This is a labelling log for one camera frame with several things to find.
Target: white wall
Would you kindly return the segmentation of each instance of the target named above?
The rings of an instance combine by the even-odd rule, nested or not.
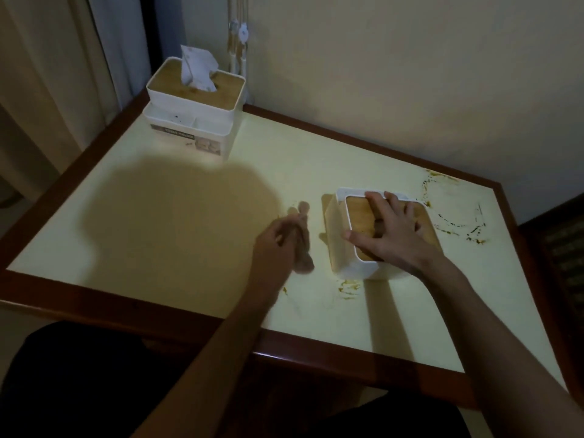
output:
[[[227,0],[182,1],[187,41],[225,64]],[[260,107],[499,181],[523,222],[584,191],[583,11],[249,0],[249,85]]]

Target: tissue holder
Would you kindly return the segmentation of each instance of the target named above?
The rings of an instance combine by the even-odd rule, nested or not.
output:
[[[182,85],[181,66],[181,58],[169,57],[152,76],[143,115],[154,130],[174,135],[185,147],[227,159],[241,123],[245,78],[217,71],[217,91],[204,92]]]

